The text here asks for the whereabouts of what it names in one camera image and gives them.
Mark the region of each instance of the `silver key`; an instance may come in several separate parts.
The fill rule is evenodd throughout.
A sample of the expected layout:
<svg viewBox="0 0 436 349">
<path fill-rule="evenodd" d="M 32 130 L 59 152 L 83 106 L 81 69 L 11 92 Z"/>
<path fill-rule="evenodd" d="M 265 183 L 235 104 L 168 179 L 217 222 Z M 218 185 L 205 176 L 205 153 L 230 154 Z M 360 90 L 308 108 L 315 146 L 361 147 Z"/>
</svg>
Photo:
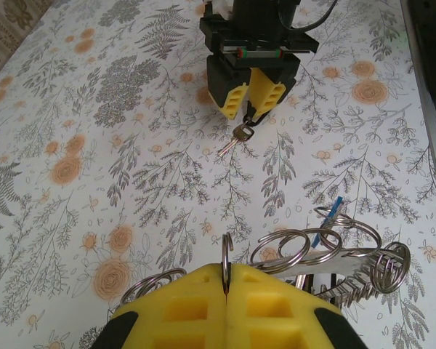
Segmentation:
<svg viewBox="0 0 436 349">
<path fill-rule="evenodd" d="M 255 131 L 247 125 L 246 122 L 240 124 L 233 130 L 233 138 L 226 144 L 226 146 L 218 153 L 218 156 L 223 157 L 229 150 L 231 150 L 239 142 L 247 142 L 252 138 Z"/>
</svg>

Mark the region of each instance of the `black cable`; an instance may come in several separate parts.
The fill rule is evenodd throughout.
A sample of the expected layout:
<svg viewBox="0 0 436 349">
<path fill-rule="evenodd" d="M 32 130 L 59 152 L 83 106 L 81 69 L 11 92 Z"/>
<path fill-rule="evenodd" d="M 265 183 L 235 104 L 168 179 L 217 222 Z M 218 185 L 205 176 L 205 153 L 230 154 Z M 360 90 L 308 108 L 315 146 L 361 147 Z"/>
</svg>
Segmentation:
<svg viewBox="0 0 436 349">
<path fill-rule="evenodd" d="M 333 12 L 334 6 L 336 6 L 337 0 L 333 1 L 333 4 L 331 4 L 331 6 L 329 7 L 329 10 L 327 11 L 327 13 L 325 13 L 322 18 L 320 18 L 319 20 L 317 20 L 315 23 L 313 24 L 309 24 L 305 27 L 301 27 L 301 28 L 292 28 L 292 27 L 288 27 L 287 25 L 284 24 L 283 18 L 282 18 L 282 14 L 281 14 L 281 0 L 278 2 L 278 12 L 279 12 L 279 21 L 281 22 L 281 25 L 284 27 L 284 29 L 286 29 L 288 32 L 290 33 L 306 33 L 308 31 L 311 31 L 312 29 L 315 29 L 317 27 L 319 27 L 320 25 L 322 25 L 329 17 L 329 15 Z"/>
</svg>

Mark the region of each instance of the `silver ring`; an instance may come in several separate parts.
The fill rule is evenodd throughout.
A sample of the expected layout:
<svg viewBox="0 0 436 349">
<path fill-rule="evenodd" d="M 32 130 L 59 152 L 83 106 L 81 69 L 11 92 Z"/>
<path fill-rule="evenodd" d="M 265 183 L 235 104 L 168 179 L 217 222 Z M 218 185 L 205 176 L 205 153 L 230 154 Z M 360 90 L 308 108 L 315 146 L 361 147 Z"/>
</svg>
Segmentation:
<svg viewBox="0 0 436 349">
<path fill-rule="evenodd" d="M 366 257 L 377 253 L 381 249 L 381 245 L 382 245 L 381 236 L 379 236 L 376 229 L 372 228 L 370 225 L 365 224 L 363 222 L 359 222 L 357 220 L 350 220 L 349 222 L 347 222 L 346 220 L 345 221 L 336 220 L 331 223 L 330 228 L 334 228 L 336 226 L 346 227 L 349 229 L 355 228 L 361 230 L 365 234 L 369 235 L 376 242 L 376 247 L 374 249 L 371 249 L 369 252 L 364 252 L 364 253 L 348 252 L 344 255 L 345 257 Z M 335 247 L 334 244 L 330 242 L 323 234 L 320 234 L 320 240 L 322 241 L 323 245 L 325 245 L 326 247 L 330 247 L 332 249 Z"/>
<path fill-rule="evenodd" d="M 388 294 L 398 289 L 407 277 L 411 265 L 411 255 L 406 245 L 396 241 L 388 244 L 384 249 L 398 253 L 403 259 L 401 265 L 396 268 L 395 258 L 382 253 L 375 266 L 371 267 L 370 278 L 375 290 Z"/>
<path fill-rule="evenodd" d="M 163 273 L 148 276 L 147 278 L 144 278 L 143 280 L 136 282 L 134 285 L 129 287 L 129 289 L 126 292 L 124 292 L 120 300 L 120 305 L 125 305 L 129 303 L 128 301 L 129 297 L 131 297 L 136 291 L 137 293 L 134 297 L 135 299 L 147 294 L 161 279 L 167 278 L 169 282 L 171 282 L 171 275 L 174 274 L 185 275 L 186 273 L 187 273 L 186 270 L 181 268 L 176 268 L 176 269 L 167 270 Z"/>
<path fill-rule="evenodd" d="M 280 271 L 286 270 L 288 268 L 294 267 L 303 257 L 305 257 L 310 250 L 310 239 L 308 238 L 307 234 L 304 233 L 302 230 L 297 229 L 285 229 L 280 230 L 276 233 L 271 233 L 266 236 L 263 236 L 258 240 L 260 243 L 259 246 L 256 247 L 256 249 L 252 252 L 250 256 L 250 263 L 254 263 L 254 258 L 257 252 L 266 244 L 269 242 L 276 240 L 277 238 L 281 238 L 280 245 L 278 247 L 278 254 L 280 255 L 280 251 L 282 246 L 287 243 L 287 241 L 296 238 L 296 237 L 302 237 L 305 239 L 304 246 L 292 257 L 287 257 L 284 261 L 281 263 L 278 263 L 276 265 L 272 265 L 269 267 L 265 267 L 265 264 L 261 264 L 258 269 L 261 271 L 264 271 L 267 274 L 274 274 L 279 273 Z"/>
<path fill-rule="evenodd" d="M 348 221 L 353 220 L 347 214 L 341 213 L 341 212 L 337 214 L 336 219 L 328 217 L 329 213 L 331 212 L 331 209 L 329 207 L 323 207 L 323 206 L 315 207 L 313 209 L 313 211 L 318 213 L 321 217 L 326 218 L 328 220 L 328 222 L 348 222 Z"/>
<path fill-rule="evenodd" d="M 229 269 L 229 251 L 234 250 L 233 239 L 228 233 L 223 234 L 222 237 L 222 281 L 223 288 L 227 292 L 228 285 L 230 283 L 231 270 Z"/>
<path fill-rule="evenodd" d="M 324 228 L 311 228 L 311 229 L 304 229 L 303 230 L 304 233 L 306 234 L 319 234 L 320 237 L 323 236 L 324 234 L 326 235 L 332 235 L 334 236 L 334 238 L 337 240 L 337 244 L 334 245 L 330 242 L 330 244 L 333 247 L 326 247 L 328 248 L 330 251 L 327 254 L 324 254 L 322 256 L 313 258 L 312 260 L 302 260 L 300 263 L 301 264 L 305 264 L 305 265 L 316 265 L 316 264 L 321 264 L 323 262 L 326 262 L 328 260 L 330 260 L 331 258 L 335 257 L 338 255 L 338 253 L 341 251 L 342 249 L 342 238 L 341 236 L 334 230 L 331 229 L 324 229 Z"/>
</svg>

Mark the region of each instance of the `table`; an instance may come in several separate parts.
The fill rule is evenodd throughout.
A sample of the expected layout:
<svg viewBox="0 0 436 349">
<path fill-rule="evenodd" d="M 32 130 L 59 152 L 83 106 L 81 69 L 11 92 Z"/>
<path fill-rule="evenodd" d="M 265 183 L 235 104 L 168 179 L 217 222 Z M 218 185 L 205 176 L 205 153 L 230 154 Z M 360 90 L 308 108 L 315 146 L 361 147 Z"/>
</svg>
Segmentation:
<svg viewBox="0 0 436 349">
<path fill-rule="evenodd" d="M 303 2 L 294 25 L 328 8 Z M 219 262 L 226 231 L 247 262 L 337 195 L 413 255 L 400 291 L 345 316 L 370 348 L 436 348 L 436 175 L 399 1 L 341 0 L 291 94 L 221 160 L 240 120 L 207 94 L 202 13 L 59 0 L 0 73 L 0 348 L 89 348 L 135 281 Z"/>
</svg>

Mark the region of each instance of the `patterned wallpaper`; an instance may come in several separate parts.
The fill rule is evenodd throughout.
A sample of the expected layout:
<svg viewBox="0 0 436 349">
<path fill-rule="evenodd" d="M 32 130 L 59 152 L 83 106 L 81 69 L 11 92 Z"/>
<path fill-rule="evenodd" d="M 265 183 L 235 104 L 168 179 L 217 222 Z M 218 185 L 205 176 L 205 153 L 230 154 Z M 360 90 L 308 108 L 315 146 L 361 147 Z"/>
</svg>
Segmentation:
<svg viewBox="0 0 436 349">
<path fill-rule="evenodd" d="M 304 0 L 294 25 L 327 8 Z M 0 72 L 0 348 L 89 348 L 136 281 L 219 262 L 226 231 L 248 262 L 338 195 L 413 255 L 400 290 L 344 315 L 370 348 L 436 347 L 436 173 L 399 1 L 340 0 L 289 96 L 223 158 L 242 112 L 207 93 L 202 14 L 59 0 Z"/>
</svg>

